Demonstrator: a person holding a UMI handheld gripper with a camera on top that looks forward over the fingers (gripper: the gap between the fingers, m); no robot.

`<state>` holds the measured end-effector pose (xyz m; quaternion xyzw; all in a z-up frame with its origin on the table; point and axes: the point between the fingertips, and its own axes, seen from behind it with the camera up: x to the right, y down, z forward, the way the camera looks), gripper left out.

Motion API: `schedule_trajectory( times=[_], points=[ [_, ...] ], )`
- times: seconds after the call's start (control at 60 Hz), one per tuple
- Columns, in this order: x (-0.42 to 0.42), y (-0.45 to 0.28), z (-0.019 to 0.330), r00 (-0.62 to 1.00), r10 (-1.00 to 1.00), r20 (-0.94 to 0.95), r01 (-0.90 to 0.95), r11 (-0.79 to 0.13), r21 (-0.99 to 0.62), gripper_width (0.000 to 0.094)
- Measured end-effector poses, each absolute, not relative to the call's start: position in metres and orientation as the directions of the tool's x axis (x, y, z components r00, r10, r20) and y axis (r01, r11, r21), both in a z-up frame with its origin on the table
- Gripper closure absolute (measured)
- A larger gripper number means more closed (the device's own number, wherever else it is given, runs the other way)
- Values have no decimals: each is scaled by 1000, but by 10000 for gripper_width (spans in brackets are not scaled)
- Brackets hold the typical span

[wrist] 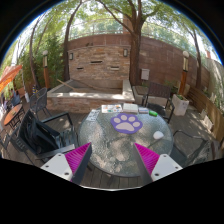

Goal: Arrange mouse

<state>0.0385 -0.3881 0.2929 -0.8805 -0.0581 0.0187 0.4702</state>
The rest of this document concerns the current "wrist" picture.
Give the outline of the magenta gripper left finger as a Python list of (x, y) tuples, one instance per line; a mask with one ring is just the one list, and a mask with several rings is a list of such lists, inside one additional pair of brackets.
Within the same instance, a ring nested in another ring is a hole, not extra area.
[(42, 166), (42, 169), (79, 185), (91, 154), (91, 143), (87, 143), (66, 154), (57, 153)]

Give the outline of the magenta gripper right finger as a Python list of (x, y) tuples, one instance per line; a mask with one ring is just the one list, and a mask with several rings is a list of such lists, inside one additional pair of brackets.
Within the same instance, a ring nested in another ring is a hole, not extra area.
[(135, 143), (133, 154), (137, 162), (143, 185), (147, 185), (182, 169), (168, 154), (154, 151)]

